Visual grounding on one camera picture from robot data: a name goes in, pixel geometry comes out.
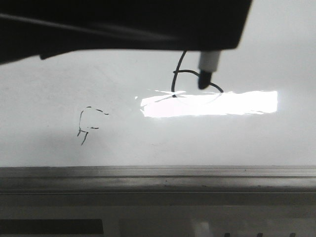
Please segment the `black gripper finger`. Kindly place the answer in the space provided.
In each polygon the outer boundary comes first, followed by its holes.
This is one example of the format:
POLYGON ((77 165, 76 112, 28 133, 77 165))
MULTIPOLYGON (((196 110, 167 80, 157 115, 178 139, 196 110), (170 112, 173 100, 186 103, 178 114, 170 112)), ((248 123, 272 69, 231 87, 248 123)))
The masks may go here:
POLYGON ((0 62, 77 50, 238 46, 249 0, 3 0, 0 62))

